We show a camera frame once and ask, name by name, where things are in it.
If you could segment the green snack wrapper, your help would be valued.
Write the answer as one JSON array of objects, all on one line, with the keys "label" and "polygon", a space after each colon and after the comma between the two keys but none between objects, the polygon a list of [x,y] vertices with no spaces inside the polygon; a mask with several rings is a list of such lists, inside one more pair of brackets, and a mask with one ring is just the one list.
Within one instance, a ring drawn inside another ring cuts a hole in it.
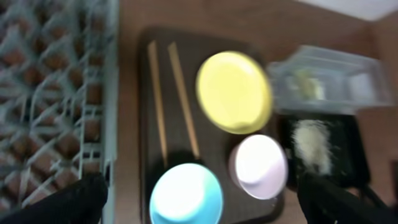
[{"label": "green snack wrapper", "polygon": [[301,96],[305,100],[325,100],[323,83],[310,70],[294,71],[294,79]]}]

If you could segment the pale pink bowl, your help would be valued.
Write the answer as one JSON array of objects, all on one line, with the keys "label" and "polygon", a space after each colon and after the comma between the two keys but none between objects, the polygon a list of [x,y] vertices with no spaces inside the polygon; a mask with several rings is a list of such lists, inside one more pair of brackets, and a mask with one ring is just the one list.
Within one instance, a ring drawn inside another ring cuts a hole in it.
[{"label": "pale pink bowl", "polygon": [[233,148],[228,170],[235,185],[258,200],[278,196],[289,174],[282,146],[263,134],[250,135]]}]

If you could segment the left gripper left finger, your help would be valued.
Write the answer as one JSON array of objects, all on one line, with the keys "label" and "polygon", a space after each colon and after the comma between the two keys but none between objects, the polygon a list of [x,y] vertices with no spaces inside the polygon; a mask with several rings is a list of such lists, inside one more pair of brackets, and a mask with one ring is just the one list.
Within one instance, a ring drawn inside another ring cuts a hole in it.
[{"label": "left gripper left finger", "polygon": [[107,200],[106,179],[100,173],[92,173],[29,207],[8,214],[1,224],[99,223]]}]

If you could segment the pile of rice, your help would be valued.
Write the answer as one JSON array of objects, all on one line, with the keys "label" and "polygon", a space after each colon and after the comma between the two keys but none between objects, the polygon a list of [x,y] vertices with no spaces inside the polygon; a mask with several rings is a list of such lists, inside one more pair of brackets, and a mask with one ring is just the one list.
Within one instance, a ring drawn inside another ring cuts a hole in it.
[{"label": "pile of rice", "polygon": [[295,155],[305,169],[318,175],[330,175],[332,170],[330,131],[324,121],[303,119],[293,130]]}]

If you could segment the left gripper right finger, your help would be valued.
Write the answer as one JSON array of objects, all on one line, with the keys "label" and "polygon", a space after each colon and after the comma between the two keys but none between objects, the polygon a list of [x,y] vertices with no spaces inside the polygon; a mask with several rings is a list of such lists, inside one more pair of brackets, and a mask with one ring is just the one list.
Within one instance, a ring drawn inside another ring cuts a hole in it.
[{"label": "left gripper right finger", "polygon": [[366,204],[312,173],[299,178],[297,197],[308,223],[397,223],[397,217],[388,208]]}]

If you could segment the light blue bowl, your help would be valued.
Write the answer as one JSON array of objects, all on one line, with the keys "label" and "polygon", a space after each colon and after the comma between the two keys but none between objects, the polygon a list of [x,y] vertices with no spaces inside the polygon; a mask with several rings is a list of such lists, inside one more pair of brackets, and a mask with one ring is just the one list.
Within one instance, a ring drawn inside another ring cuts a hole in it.
[{"label": "light blue bowl", "polygon": [[223,189],[209,168],[184,163],[165,172],[149,200],[154,224],[216,224],[223,213]]}]

